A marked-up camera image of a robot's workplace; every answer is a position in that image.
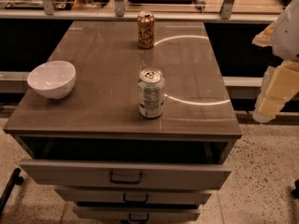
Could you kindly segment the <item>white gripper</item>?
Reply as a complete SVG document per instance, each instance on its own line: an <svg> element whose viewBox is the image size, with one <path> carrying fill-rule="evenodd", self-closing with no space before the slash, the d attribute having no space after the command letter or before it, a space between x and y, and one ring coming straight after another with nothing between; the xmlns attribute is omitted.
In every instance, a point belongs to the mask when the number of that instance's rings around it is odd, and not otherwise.
<svg viewBox="0 0 299 224"><path fill-rule="evenodd" d="M252 44L272 46L276 56L289 60L277 67L269 66L263 75L252 117L266 123L299 92L299 0L292 0L276 22L254 36Z"/></svg>

